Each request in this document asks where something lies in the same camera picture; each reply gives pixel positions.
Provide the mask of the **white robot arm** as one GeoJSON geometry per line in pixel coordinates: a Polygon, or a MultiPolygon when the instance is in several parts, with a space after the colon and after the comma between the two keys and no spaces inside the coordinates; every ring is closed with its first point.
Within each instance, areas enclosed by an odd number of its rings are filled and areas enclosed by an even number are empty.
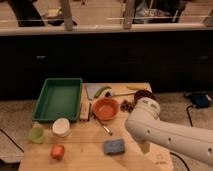
{"type": "Polygon", "coordinates": [[[126,130],[138,142],[150,141],[213,166],[213,130],[161,121],[157,101],[143,97],[125,121],[126,130]]]}

